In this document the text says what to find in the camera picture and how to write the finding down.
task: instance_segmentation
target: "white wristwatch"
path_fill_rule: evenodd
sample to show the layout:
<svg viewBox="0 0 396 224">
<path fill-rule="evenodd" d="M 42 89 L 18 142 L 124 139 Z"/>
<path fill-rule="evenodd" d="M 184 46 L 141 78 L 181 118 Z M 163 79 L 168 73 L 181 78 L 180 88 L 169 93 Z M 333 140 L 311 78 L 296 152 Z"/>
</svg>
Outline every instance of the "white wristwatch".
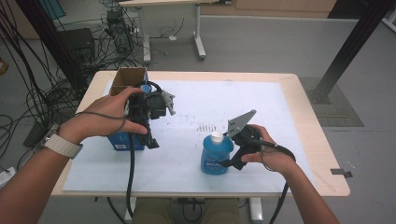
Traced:
<svg viewBox="0 0 396 224">
<path fill-rule="evenodd" d="M 81 151 L 82 144 L 76 145 L 63 139 L 57 135 L 58 128 L 59 125 L 57 123 L 53 123 L 43 140 L 41 140 L 41 146 L 47 147 L 66 157 L 70 157 L 73 160 Z"/>
</svg>

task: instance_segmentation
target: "forearm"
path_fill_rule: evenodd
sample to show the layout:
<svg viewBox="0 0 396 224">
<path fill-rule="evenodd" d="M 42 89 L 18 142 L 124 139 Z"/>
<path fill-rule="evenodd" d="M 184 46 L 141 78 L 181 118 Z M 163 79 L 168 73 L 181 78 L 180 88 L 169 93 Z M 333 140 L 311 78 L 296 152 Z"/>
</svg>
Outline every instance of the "forearm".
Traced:
<svg viewBox="0 0 396 224">
<path fill-rule="evenodd" d="M 305 224 L 339 223 L 337 217 L 297 164 L 293 165 L 291 172 L 284 176 Z"/>
<path fill-rule="evenodd" d="M 48 148 L 36 153 L 0 191 L 0 222 L 37 223 L 69 160 Z"/>
</svg>

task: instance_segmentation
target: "white bottle cap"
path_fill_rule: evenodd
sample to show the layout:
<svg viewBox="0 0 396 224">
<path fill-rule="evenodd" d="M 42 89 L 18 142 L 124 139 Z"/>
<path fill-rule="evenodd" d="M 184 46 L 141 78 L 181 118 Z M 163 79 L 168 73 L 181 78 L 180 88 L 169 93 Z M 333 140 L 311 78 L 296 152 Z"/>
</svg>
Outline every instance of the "white bottle cap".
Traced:
<svg viewBox="0 0 396 224">
<path fill-rule="evenodd" d="M 211 139 L 215 145 L 219 145 L 219 144 L 221 144 L 222 140 L 224 139 L 224 135 L 220 132 L 212 132 Z"/>
</svg>

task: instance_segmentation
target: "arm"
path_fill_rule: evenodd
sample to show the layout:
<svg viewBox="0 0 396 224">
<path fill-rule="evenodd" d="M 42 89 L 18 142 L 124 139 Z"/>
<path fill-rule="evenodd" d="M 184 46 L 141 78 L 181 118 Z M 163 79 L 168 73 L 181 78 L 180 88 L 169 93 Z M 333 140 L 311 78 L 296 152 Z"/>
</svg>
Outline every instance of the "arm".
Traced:
<svg viewBox="0 0 396 224">
<path fill-rule="evenodd" d="M 140 92 L 128 88 L 117 96 L 106 96 L 96 100 L 86 111 L 122 117 L 128 97 Z M 120 119 L 106 119 L 96 115 L 81 114 L 63 125 L 58 135 L 71 143 L 79 144 L 90 136 L 108 135 L 121 125 Z M 147 129 L 129 120 L 122 131 L 147 133 Z M 37 223 L 53 187 L 70 158 L 43 148 L 21 168 L 0 190 L 0 223 Z"/>
<path fill-rule="evenodd" d="M 263 140 L 275 142 L 265 128 L 258 125 L 252 126 L 261 132 Z M 264 151 L 245 155 L 242 157 L 242 161 L 261 162 L 282 174 L 289 184 L 304 223 L 339 223 L 303 170 L 289 156 L 277 151 Z"/>
</svg>

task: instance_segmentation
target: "blue spray bottle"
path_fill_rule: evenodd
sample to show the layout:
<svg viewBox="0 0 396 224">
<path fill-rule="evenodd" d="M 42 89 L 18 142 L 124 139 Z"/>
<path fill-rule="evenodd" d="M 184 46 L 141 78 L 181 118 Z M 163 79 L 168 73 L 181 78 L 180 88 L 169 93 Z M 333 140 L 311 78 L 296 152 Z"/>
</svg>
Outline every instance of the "blue spray bottle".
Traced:
<svg viewBox="0 0 396 224">
<path fill-rule="evenodd" d="M 222 167 L 219 161 L 229 160 L 233 151 L 233 141 L 220 132 L 213 132 L 204 139 L 201 156 L 201 169 L 209 175 L 223 175 L 228 167 Z"/>
</svg>

